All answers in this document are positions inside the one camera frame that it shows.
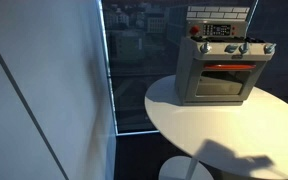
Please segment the grey toy oven stove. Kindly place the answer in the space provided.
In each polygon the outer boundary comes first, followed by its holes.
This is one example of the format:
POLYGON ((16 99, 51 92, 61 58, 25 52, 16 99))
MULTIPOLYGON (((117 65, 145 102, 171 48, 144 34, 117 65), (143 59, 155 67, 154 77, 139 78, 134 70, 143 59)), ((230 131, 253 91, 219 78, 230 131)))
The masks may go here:
POLYGON ((182 105, 240 105, 250 95, 266 63, 275 53, 264 53, 266 44, 247 35, 247 7, 190 6, 186 14, 186 35, 182 37, 175 77, 175 91, 182 105), (196 35, 189 33, 199 26, 196 35), (200 47, 209 42, 211 50, 200 47), (241 54, 239 47, 249 43, 241 54), (234 53, 225 48, 237 44, 234 53), (256 65, 250 70, 206 70, 206 64, 256 65))

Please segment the red round stove button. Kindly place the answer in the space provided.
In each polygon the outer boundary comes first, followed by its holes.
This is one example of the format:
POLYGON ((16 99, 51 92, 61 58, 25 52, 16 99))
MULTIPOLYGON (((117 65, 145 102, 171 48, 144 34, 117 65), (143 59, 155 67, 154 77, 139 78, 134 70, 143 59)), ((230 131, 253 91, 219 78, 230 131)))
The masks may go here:
POLYGON ((197 26, 197 25, 195 25, 195 26, 192 26, 192 27, 191 27, 189 33, 190 33, 191 35, 196 35, 196 34, 199 33, 199 31, 200 31, 200 27, 197 26))

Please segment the white round pedestal table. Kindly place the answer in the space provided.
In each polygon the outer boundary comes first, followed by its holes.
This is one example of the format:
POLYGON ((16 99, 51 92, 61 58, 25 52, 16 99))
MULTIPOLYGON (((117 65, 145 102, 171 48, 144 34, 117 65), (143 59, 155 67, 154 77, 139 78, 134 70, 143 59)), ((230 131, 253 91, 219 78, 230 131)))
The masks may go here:
POLYGON ((244 177, 288 180, 288 104, 254 88, 240 106, 183 106, 175 77, 154 82, 145 109, 159 132, 192 158, 244 177))

